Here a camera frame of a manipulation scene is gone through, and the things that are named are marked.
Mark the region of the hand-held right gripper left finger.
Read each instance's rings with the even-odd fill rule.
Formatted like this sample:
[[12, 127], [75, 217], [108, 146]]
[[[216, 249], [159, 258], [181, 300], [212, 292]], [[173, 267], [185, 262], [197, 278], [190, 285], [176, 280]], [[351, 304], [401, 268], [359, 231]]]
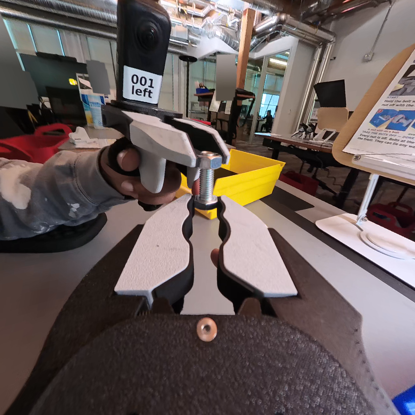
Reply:
[[118, 295], [147, 299], [166, 298], [180, 302], [194, 281], [193, 233], [194, 197], [185, 194], [158, 209], [144, 224], [115, 285]]

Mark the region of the white crumpled paper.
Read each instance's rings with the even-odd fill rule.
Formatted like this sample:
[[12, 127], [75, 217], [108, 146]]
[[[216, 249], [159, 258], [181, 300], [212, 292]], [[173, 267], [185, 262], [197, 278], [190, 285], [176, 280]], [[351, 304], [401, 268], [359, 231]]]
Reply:
[[83, 127], [69, 133], [69, 142], [76, 149], [99, 149], [112, 145], [117, 139], [91, 138]]

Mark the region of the person's left hand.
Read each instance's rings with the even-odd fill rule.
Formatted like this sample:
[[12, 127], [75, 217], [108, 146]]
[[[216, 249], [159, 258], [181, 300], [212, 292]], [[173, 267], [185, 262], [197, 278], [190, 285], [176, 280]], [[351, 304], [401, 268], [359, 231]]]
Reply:
[[[109, 147], [100, 155], [100, 171], [105, 181], [118, 193], [147, 205], [164, 205], [174, 200], [181, 185], [181, 173], [176, 164], [166, 163], [162, 190], [159, 193], [151, 193], [142, 185], [141, 177], [125, 176], [112, 169], [108, 161], [108, 152]], [[122, 170], [133, 171], [139, 167], [139, 152], [134, 148], [122, 150], [117, 155], [117, 163]], [[200, 193], [200, 178], [194, 181], [191, 190], [193, 195]]]

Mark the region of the person's left forearm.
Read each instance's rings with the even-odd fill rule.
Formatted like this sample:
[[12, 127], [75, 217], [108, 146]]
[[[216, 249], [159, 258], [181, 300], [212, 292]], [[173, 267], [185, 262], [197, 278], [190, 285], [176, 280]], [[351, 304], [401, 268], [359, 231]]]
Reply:
[[131, 200], [102, 176], [102, 153], [61, 151], [44, 164], [1, 158], [1, 241], [76, 226]]

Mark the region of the yellow plastic bin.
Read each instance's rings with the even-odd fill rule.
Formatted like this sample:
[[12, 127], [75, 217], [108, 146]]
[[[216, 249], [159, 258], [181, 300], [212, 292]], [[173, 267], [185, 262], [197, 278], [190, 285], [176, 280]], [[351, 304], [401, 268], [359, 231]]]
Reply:
[[283, 161], [231, 149], [229, 163], [221, 168], [237, 175], [218, 179], [213, 194], [225, 195], [245, 206], [272, 194], [284, 166]]

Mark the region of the printed instruction sheet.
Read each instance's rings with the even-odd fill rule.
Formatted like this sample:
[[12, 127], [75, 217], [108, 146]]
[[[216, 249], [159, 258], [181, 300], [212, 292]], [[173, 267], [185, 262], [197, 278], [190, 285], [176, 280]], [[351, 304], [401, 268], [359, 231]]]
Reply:
[[344, 153], [414, 156], [414, 54], [412, 45], [381, 70], [341, 132]]

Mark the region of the spare hand-held gripper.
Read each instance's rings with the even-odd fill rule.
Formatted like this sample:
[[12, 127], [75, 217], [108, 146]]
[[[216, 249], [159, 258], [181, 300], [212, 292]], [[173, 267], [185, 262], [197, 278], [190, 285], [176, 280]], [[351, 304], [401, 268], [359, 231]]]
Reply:
[[317, 128], [317, 123], [301, 123], [299, 129], [291, 135], [291, 138], [302, 139], [302, 140], [312, 140], [314, 139]]

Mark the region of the blue plastic bin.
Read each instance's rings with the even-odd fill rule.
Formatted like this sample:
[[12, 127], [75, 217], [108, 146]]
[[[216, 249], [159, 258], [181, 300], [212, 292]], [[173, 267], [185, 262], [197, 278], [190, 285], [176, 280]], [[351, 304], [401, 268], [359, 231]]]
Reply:
[[408, 388], [392, 399], [394, 406], [401, 415], [415, 414], [415, 386]]

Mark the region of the red plastic crate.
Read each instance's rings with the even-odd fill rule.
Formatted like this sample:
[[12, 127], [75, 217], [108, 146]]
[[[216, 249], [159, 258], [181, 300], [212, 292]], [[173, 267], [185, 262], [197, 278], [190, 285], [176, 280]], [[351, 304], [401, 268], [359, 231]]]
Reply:
[[36, 128], [33, 134], [2, 139], [0, 157], [31, 163], [45, 163], [58, 152], [62, 144], [69, 140], [71, 133], [69, 126], [54, 123]]

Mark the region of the wooden edged desk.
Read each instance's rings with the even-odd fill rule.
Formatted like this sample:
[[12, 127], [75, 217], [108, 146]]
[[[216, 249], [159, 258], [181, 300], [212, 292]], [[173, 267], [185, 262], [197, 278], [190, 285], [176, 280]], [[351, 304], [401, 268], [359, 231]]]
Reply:
[[272, 133], [255, 133], [254, 140], [271, 150], [271, 158], [285, 161], [284, 172], [295, 172], [316, 180], [315, 195], [336, 205], [339, 190], [335, 188], [335, 179], [329, 178], [329, 169], [339, 164], [331, 147]]

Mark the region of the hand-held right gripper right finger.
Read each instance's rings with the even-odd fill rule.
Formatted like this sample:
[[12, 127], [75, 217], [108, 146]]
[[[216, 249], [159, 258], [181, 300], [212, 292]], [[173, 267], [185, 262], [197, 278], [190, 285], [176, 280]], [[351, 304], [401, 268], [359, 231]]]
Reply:
[[298, 295], [270, 229], [254, 213], [227, 196], [217, 203], [219, 248], [217, 286], [234, 308], [246, 298], [259, 300]]

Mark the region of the blue white package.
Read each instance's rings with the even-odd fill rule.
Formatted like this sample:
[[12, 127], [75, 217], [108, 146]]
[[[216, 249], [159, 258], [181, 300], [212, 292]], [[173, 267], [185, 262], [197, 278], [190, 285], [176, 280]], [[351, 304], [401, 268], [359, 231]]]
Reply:
[[102, 120], [102, 106], [110, 102], [107, 94], [95, 94], [92, 91], [80, 90], [87, 126], [95, 129], [104, 129]]

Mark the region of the silver hex nut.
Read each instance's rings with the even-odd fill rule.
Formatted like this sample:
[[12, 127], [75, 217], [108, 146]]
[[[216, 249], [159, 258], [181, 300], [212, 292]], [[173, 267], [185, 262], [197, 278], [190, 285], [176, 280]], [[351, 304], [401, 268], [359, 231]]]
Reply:
[[217, 208], [218, 197], [212, 195], [209, 200], [202, 199], [200, 195], [194, 196], [194, 207], [199, 210], [213, 210]]

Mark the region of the black panel on wooden stand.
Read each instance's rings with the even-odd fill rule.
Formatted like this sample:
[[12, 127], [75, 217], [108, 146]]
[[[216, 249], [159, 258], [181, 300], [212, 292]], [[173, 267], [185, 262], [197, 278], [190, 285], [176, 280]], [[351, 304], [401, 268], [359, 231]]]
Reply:
[[332, 80], [317, 83], [314, 91], [319, 101], [317, 128], [340, 132], [349, 119], [346, 105], [345, 80]]

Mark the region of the silver hex bolt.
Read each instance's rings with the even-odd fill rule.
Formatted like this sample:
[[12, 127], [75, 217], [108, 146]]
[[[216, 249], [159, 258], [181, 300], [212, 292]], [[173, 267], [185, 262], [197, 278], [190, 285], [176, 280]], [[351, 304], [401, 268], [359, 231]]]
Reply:
[[222, 165], [222, 157], [214, 152], [202, 151], [198, 155], [198, 168], [200, 169], [199, 195], [209, 200], [214, 189], [214, 170]]

